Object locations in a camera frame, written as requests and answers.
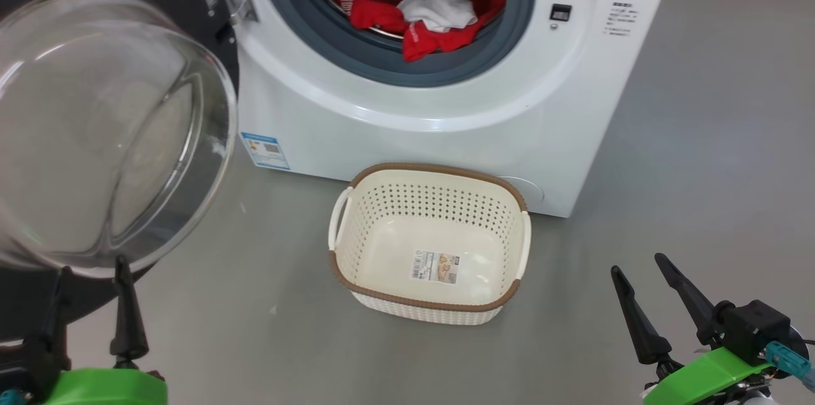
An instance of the product label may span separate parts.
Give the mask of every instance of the product label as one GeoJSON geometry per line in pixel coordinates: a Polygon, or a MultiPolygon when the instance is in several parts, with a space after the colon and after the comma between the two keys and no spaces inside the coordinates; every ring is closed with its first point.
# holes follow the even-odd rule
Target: product label
{"type": "Polygon", "coordinates": [[[428,282],[455,284],[460,258],[441,252],[416,251],[411,278],[428,282]]]}
{"type": "Polygon", "coordinates": [[[283,147],[276,138],[249,132],[242,132],[241,136],[244,138],[246,149],[252,155],[252,161],[257,166],[291,169],[283,155],[283,147]]]}
{"type": "Polygon", "coordinates": [[[630,2],[613,2],[608,17],[606,17],[603,34],[629,37],[639,17],[640,11],[634,8],[634,4],[630,2]]]}

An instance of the red clothing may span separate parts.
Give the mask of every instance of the red clothing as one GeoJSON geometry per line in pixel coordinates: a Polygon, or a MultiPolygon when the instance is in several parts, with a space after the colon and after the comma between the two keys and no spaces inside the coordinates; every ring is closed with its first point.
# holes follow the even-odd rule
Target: red clothing
{"type": "Polygon", "coordinates": [[[401,0],[335,0],[357,29],[379,27],[384,31],[403,34],[402,56],[407,62],[422,59],[436,50],[451,52],[475,39],[478,30],[503,10],[506,0],[470,0],[478,21],[463,29],[448,32],[428,31],[424,22],[407,23],[396,8],[401,0]]]}

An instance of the white plastic basket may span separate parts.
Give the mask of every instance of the white plastic basket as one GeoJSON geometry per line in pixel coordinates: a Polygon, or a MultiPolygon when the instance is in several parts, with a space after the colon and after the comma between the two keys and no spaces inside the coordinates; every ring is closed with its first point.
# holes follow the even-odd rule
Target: white plastic basket
{"type": "Polygon", "coordinates": [[[329,225],[332,267],[357,300],[434,323],[494,318],[521,283],[529,246],[529,213],[512,185],[428,164],[367,168],[329,225]]]}

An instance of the concrete floor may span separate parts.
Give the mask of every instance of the concrete floor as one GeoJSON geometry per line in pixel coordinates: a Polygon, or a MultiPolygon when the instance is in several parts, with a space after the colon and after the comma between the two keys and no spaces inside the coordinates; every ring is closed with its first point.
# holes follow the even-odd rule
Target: concrete floor
{"type": "MultiPolygon", "coordinates": [[[[665,252],[713,301],[760,298],[815,336],[815,1],[664,0],[570,219],[535,217],[518,294],[480,327],[357,303],[329,269],[345,184],[250,165],[242,148],[198,229],[137,285],[174,405],[636,403],[620,265],[676,359],[695,328],[665,252]]],[[[108,366],[115,307],[70,326],[108,366]]],[[[795,380],[772,388],[811,403],[795,380]]]]}

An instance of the white cloth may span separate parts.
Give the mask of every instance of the white cloth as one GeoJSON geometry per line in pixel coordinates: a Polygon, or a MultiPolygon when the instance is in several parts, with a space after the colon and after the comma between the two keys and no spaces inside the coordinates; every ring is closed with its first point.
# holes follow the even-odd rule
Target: white cloth
{"type": "Polygon", "coordinates": [[[406,22],[425,22],[433,32],[462,29],[478,21],[469,0],[403,0],[397,7],[406,22]]]}

